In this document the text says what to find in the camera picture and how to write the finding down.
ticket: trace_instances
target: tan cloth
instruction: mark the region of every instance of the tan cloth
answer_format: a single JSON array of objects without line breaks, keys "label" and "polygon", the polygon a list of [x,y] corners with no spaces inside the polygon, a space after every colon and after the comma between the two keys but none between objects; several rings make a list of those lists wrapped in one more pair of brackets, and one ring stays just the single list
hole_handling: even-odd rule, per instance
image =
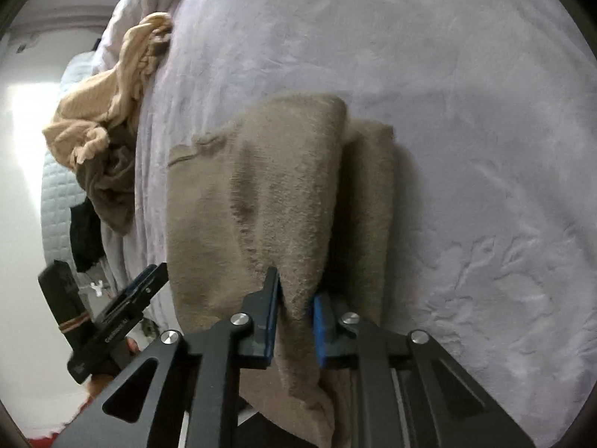
[{"label": "tan cloth", "polygon": [[137,131],[137,107],[169,42],[168,13],[153,13],[127,31],[113,69],[91,76],[68,93],[43,132],[56,161],[76,170],[108,148],[107,131],[125,125]]},{"label": "tan cloth", "polygon": [[168,272],[180,325],[193,332],[237,312],[276,266],[275,365],[243,371],[241,395],[319,447],[349,443],[350,398],[346,372],[320,372],[309,303],[323,283],[379,319],[392,150],[390,127],[349,120],[339,98],[287,95],[171,151]]},{"label": "tan cloth", "polygon": [[138,108],[171,31],[168,13],[153,13],[130,28],[114,68],[64,96],[43,130],[53,157],[75,172],[97,215],[121,235],[134,215]]}]

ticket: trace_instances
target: white quilted blanket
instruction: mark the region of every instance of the white quilted blanket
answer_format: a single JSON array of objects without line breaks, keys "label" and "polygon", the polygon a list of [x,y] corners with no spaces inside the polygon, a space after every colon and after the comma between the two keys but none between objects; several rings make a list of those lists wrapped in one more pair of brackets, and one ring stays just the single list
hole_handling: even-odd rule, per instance
[{"label": "white quilted blanket", "polygon": [[[274,92],[338,92],[395,128],[385,326],[428,329],[553,443],[597,377],[597,64],[559,1],[123,0],[99,67],[120,26],[169,7],[112,269],[166,260],[172,145]],[[168,289],[151,313],[177,326]]]}]

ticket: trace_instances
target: silver bolt head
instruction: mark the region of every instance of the silver bolt head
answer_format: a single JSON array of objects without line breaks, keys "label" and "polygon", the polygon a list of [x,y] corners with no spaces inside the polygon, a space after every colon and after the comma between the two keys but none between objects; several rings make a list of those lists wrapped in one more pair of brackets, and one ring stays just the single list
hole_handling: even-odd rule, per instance
[{"label": "silver bolt head", "polygon": [[411,333],[411,340],[414,343],[422,345],[429,341],[429,334],[427,332],[424,332],[423,330],[415,330]]},{"label": "silver bolt head", "polygon": [[344,315],[342,315],[341,320],[342,323],[346,325],[356,325],[359,323],[360,317],[354,312],[346,312]]},{"label": "silver bolt head", "polygon": [[249,316],[246,313],[235,313],[230,317],[230,322],[233,325],[247,325],[249,323]]},{"label": "silver bolt head", "polygon": [[159,336],[159,339],[163,343],[170,345],[172,343],[178,342],[178,337],[178,332],[175,332],[174,330],[166,330],[166,332]]}]

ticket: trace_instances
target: mattress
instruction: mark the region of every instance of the mattress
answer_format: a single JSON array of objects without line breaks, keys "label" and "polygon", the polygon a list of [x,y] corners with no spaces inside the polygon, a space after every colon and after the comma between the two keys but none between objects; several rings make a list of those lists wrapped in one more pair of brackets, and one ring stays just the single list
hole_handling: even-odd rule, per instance
[{"label": "mattress", "polygon": [[[123,0],[98,68],[120,26],[168,8],[110,265],[167,260],[172,146],[276,92],[335,92],[395,130],[384,326],[428,330],[551,446],[597,378],[597,62],[560,2]],[[150,314],[177,328],[168,287]]]},{"label": "mattress", "polygon": [[[60,81],[60,96],[82,79],[91,75],[93,52],[76,55],[66,67]],[[46,263],[54,260],[65,261],[79,284],[85,289],[92,281],[108,281],[100,264],[93,266],[87,273],[76,272],[71,252],[71,207],[85,200],[85,191],[79,187],[75,175],[69,169],[56,163],[47,150],[41,184],[41,230]]]}]

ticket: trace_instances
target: dark brown cloth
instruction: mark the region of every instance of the dark brown cloth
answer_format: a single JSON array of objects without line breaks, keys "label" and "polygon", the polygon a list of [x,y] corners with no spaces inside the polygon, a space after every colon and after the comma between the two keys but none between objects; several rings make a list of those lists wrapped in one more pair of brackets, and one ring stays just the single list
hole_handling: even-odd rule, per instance
[{"label": "dark brown cloth", "polygon": [[101,221],[89,197],[71,207],[70,236],[78,273],[89,271],[106,255],[101,241]]},{"label": "dark brown cloth", "polygon": [[276,266],[284,307],[274,365],[244,370],[241,395],[322,448],[350,443],[350,396],[345,372],[318,367],[309,303],[323,281],[379,319],[392,150],[392,128],[349,119],[341,99],[284,95],[171,151],[168,271],[181,327],[236,313]]},{"label": "dark brown cloth", "polygon": [[99,218],[124,236],[135,210],[135,137],[123,126],[113,128],[108,136],[108,149],[85,160],[76,180]]}]

